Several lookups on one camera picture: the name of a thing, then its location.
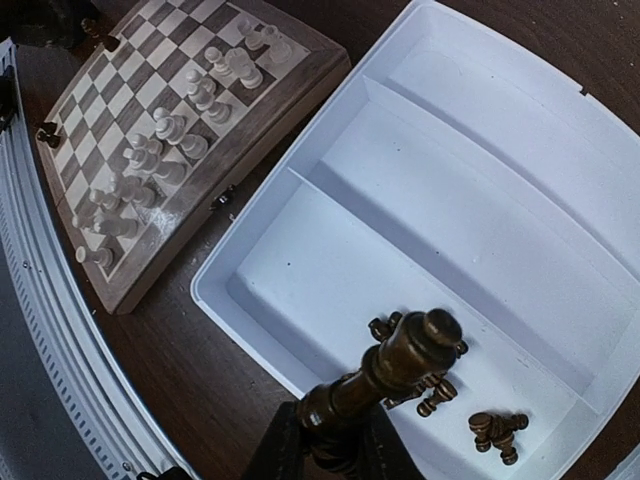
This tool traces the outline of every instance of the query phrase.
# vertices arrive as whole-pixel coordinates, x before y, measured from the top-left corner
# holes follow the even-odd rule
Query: plastic tray
[[[640,141],[581,86],[414,1],[316,116],[192,284],[291,392],[358,368],[367,323],[443,307],[460,394],[391,418],[430,480],[558,478],[638,377]],[[519,462],[467,418],[526,412]]]

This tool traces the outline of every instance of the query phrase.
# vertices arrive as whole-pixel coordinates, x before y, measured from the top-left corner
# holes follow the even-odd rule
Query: wooden chessboard
[[[223,54],[243,47],[237,29],[242,19],[256,30],[277,26],[293,51],[286,63],[276,65],[268,46],[247,49],[264,76],[254,90],[234,75],[218,76],[204,57],[211,46]],[[37,143],[73,246],[108,248],[114,254],[109,268],[83,264],[93,287],[110,313],[128,313],[208,218],[215,199],[326,98],[350,64],[342,47],[259,0],[144,0],[111,34],[121,40],[118,50],[110,53],[99,46],[46,119],[59,125],[61,145],[53,150]],[[210,74],[217,84],[216,99],[232,106],[224,125],[213,123],[188,99],[186,74],[193,69]],[[209,143],[199,161],[165,145],[163,160],[187,168],[179,185],[133,171],[123,158],[133,135],[154,134],[152,112],[157,107],[186,117],[188,133]],[[74,228],[75,215],[102,210],[89,201],[89,194],[108,190],[116,171],[139,176],[158,197],[152,208],[121,203],[116,210],[139,222],[135,238]]]

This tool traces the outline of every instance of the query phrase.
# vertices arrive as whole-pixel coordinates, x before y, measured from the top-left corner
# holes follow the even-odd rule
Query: white plastic container
[[[355,370],[367,323],[442,307],[460,394],[390,415],[430,480],[560,477],[638,377],[640,141],[581,86],[414,1],[316,116],[192,284],[296,396]],[[466,419],[526,412],[520,460]]]

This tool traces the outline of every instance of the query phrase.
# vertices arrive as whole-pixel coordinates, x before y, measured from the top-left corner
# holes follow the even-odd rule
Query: table
[[[96,0],[115,24],[135,0]],[[406,0],[270,0],[347,48],[356,63]],[[444,0],[512,38],[584,85],[640,133],[640,5],[632,0]],[[27,119],[48,113],[90,54],[21,47],[18,56]],[[195,305],[189,284],[199,265],[252,192],[293,141],[298,127],[193,237],[131,315],[111,317],[82,269],[73,265],[95,318],[122,369],[151,413],[203,478],[238,478],[277,406],[291,396]],[[57,227],[63,232],[59,219]],[[62,241],[71,258],[71,246]],[[640,384],[566,475],[602,479],[640,442]],[[330,478],[315,469],[309,478]]]

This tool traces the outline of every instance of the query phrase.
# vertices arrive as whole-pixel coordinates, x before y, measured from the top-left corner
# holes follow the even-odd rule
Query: gray floor
[[[15,480],[106,478],[62,408],[40,362],[0,244],[0,463],[2,460]]]

